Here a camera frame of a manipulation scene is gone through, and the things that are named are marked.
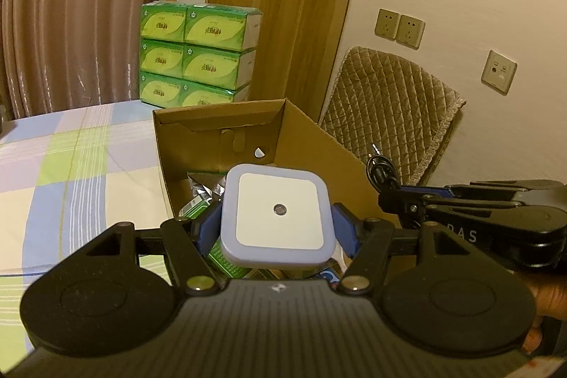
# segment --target stack of tissue packs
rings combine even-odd
[[[159,107],[246,100],[261,22],[252,8],[145,4],[140,99]]]

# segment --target electrical outlet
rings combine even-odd
[[[484,65],[481,80],[486,85],[506,95],[508,90],[510,90],[510,85],[512,84],[512,79],[514,79],[517,67],[517,63],[491,50],[488,54],[487,63]]]
[[[399,21],[399,13],[380,9],[380,12],[378,12],[378,19],[376,20],[374,34],[387,39],[394,39],[396,37],[396,30],[398,29]]]
[[[398,27],[398,34],[396,40],[402,44],[406,44],[414,49],[418,49],[425,29],[425,22],[402,15],[400,18],[400,26]]]

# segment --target brown curtain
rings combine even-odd
[[[2,0],[0,100],[16,118],[138,97],[149,0]]]

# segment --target human hand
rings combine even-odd
[[[541,343],[542,316],[567,320],[567,276],[519,274],[534,295],[537,317],[532,325],[523,349],[528,354],[535,351]]]

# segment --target checkered bedding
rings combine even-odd
[[[8,123],[0,135],[0,369],[31,348],[18,315],[26,287],[118,221],[168,218],[152,110],[140,101]],[[144,265],[163,272],[163,259]]]

